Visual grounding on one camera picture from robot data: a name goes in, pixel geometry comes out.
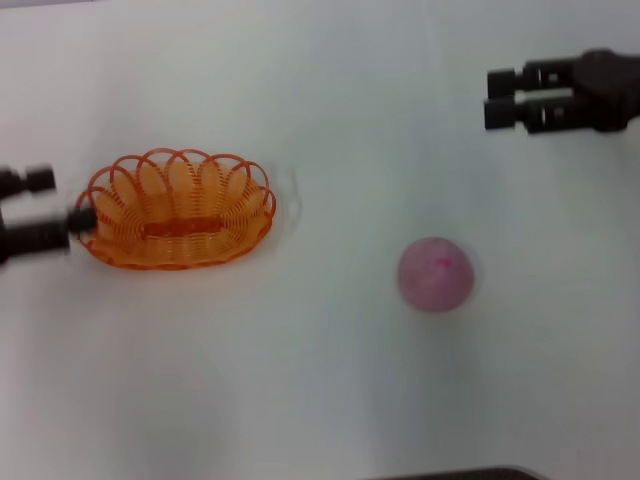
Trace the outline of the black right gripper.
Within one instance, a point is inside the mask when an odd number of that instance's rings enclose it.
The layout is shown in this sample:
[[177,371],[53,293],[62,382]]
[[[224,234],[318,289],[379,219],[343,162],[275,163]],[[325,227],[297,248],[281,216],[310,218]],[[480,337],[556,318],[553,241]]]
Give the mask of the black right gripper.
[[639,56],[602,49],[528,61],[520,70],[488,72],[487,95],[487,131],[620,132],[639,117]]

